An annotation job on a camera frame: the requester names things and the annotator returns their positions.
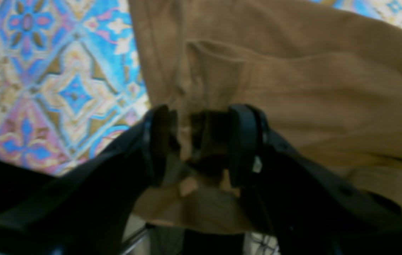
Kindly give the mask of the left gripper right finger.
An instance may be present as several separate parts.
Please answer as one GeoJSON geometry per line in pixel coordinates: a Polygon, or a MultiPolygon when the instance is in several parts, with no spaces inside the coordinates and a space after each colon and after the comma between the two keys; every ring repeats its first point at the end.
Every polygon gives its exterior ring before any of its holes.
{"type": "Polygon", "coordinates": [[[261,110],[235,104],[228,115],[231,185],[282,255],[402,255],[402,216],[299,154],[261,110]]]}

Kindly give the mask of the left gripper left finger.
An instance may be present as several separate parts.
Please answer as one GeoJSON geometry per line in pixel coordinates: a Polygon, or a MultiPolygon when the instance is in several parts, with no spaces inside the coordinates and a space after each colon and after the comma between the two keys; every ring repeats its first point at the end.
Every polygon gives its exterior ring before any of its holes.
{"type": "Polygon", "coordinates": [[[161,105],[63,176],[0,161],[0,255],[118,255],[136,200],[162,183],[169,135],[161,105]]]}

